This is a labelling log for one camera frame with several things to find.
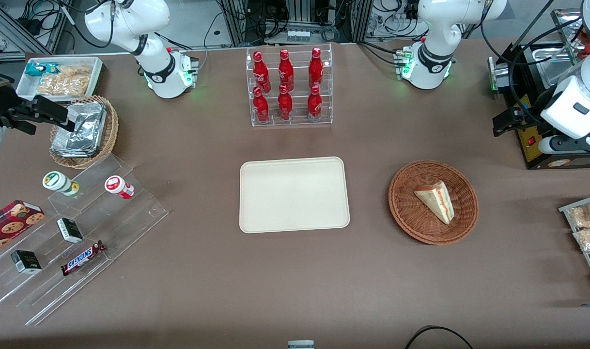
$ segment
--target white tray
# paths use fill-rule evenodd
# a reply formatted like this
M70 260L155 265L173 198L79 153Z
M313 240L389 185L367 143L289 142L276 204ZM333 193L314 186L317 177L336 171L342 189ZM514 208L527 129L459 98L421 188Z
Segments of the white tray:
M91 73L91 79L89 80L89 86L86 89L86 93L80 97L74 97L72 95L44 95L45 98L54 102L70 102L80 99L82 97L90 97L95 92L97 86L97 80L99 80L99 74L103 66L102 60L92 56L76 56L76 57L41 57L41 58L30 58L26 63L26 66L32 62L44 62L44 63L57 63L61 65L87 65L93 68ZM36 96L36 88L41 83L41 77L32 77L22 73L20 82L17 84L16 93L19 97L31 101Z
M251 161L241 166L243 232L344 228L349 220L342 159Z

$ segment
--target coca-cola bottle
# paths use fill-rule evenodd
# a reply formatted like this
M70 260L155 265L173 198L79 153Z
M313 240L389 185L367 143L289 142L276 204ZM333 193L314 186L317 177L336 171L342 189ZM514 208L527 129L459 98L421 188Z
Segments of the coca-cola bottle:
M278 66L280 73L280 84L286 85L289 91L295 88L295 74L293 73L293 63L289 59L289 50L280 49L280 66Z
M257 86L263 89L264 93L271 91L271 83L269 82L269 69L263 62L263 55L256 51L253 53L254 58L254 79L257 82Z
M258 122L266 124L269 122L269 104L267 103L260 87L255 86L252 89L252 92L254 93L252 103L254 105L254 112L257 115Z
M310 60L308 66L308 76L308 85L311 88L323 82L323 62L321 61L321 49L318 47L312 49L312 60Z
M323 99L319 95L319 85L312 86L308 96L308 120L310 122L317 122L321 118L322 102Z
M282 120L290 121L293 115L293 98L291 98L289 89L285 84L280 85L278 105L280 106L280 117Z

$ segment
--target table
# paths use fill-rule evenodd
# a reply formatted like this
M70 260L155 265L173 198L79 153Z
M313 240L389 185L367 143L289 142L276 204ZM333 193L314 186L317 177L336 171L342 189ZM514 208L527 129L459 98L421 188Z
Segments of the table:
M333 49L334 124L283 130L250 126L244 49L211 51L198 88L173 100L130 55L102 56L114 153L171 214L37 327L0 305L0 348L385 349L424 325L480 348L589 347L590 270L557 207L590 196L590 170L529 172L514 135L493 137L506 106L490 97L484 43L464 40L433 91L358 46ZM77 174L50 159L49 130L3 139L0 207L46 199L50 170ZM325 156L345 163L347 228L239 230L243 163ZM474 185L481 215L456 245L423 245L390 214L392 175L419 159Z

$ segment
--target sandwich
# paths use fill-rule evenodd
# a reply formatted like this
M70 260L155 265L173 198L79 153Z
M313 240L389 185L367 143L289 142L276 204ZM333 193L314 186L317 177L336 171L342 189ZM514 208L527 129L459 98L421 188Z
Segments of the sandwich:
M438 181L434 185L419 186L413 191L415 195L441 220L450 224L454 218L454 208L446 183Z

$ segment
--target round wicker basket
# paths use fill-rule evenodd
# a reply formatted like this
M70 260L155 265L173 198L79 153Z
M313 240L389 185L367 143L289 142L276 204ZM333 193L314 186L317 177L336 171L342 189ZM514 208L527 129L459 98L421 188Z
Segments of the round wicker basket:
M415 194L418 186L442 180L448 187L454 219L443 223ZM388 190L390 211L396 222L413 238L431 245L447 245L466 237L478 219L474 188L458 170L436 161L415 161L401 168Z
M99 95L92 95L91 97L86 97L82 99L78 99L77 101L73 101L72 103L88 103L88 102L100 102L106 106L108 109L108 114L106 116L106 124L105 128L103 129L103 138L102 138L102 145L101 150L91 158L63 158L55 155L54 153L49 151L50 156L52 159L61 166L75 168L76 170L84 170L92 163L98 161L100 157L103 155L107 155L112 151L114 148L114 144L116 143L116 133L118 132L118 115L116 115L116 110L112 108L112 104L108 102L107 99L100 97ZM58 126L54 126L49 133L49 140L50 142L54 140L54 135L56 135L56 131L58 130Z

